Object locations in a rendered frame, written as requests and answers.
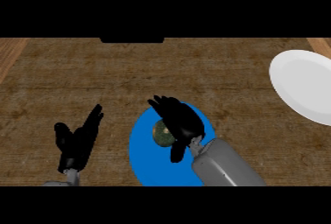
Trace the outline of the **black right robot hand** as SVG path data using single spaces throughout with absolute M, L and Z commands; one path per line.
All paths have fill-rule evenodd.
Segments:
M 155 95 L 148 103 L 176 139 L 170 148 L 170 161 L 179 163 L 192 139 L 205 136 L 202 119 L 188 104 L 182 103 L 174 97 L 158 97 Z

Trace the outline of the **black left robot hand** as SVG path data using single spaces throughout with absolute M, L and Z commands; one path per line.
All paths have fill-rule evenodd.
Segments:
M 58 171 L 61 173 L 69 169 L 81 172 L 86 168 L 97 139 L 102 118 L 102 106 L 97 104 L 89 113 L 83 126 L 78 127 L 75 131 L 71 131 L 69 127 L 62 122 L 55 124 L 56 147 L 61 150 L 58 165 Z

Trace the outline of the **green squash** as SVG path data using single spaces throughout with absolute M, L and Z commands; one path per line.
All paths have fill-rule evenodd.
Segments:
M 158 120 L 152 127 L 152 139 L 160 147 L 170 147 L 176 141 L 163 120 Z

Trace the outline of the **blue plate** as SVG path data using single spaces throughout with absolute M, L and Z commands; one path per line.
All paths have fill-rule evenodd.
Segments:
M 129 135 L 129 162 L 143 186 L 202 186 L 192 170 L 194 156 L 185 149 L 183 159 L 171 162 L 171 148 L 160 147 L 152 138 L 152 128 L 161 119 L 152 107 L 140 114 Z

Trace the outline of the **white plate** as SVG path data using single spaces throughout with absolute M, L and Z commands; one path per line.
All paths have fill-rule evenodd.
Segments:
M 284 51 L 272 59 L 269 77 L 295 113 L 331 126 L 331 59 L 306 50 Z

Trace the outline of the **black appliance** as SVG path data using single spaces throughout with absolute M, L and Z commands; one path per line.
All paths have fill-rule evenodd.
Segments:
M 99 38 L 102 43 L 129 43 L 129 44 L 160 44 L 164 41 L 164 38 L 111 38 L 111 37 L 102 37 Z

